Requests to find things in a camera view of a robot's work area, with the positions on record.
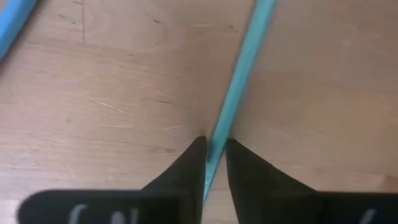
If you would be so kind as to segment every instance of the wooden surface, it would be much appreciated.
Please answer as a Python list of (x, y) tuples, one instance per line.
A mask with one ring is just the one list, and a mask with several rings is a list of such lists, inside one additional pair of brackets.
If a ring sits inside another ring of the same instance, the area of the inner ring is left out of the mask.
[(42, 1), (1, 65), (0, 222), (38, 190), (139, 189), (209, 136), (250, 8)]
[[(398, 191), (397, 6), (279, 1), (233, 136), (315, 189)], [(209, 136), (251, 7), (43, 1), (1, 65), (0, 222), (42, 189), (140, 188)], [(212, 189), (204, 223), (236, 223), (224, 160)]]

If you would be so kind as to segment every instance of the blue stick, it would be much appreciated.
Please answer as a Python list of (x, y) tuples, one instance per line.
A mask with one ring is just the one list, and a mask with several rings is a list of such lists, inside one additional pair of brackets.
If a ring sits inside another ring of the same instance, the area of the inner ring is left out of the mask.
[(0, 16), (0, 60), (6, 56), (37, 0), (8, 0)]
[(239, 101), (242, 98), (249, 75), (257, 60), (272, 17), (275, 0), (257, 0), (256, 8), (249, 23), (248, 32), (243, 40), (241, 53), (235, 65), (235, 71), (229, 84), (223, 109), (217, 122), (213, 137), (210, 139), (210, 155), (206, 163), (206, 180), (203, 202), (206, 202), (218, 164), (232, 128)]

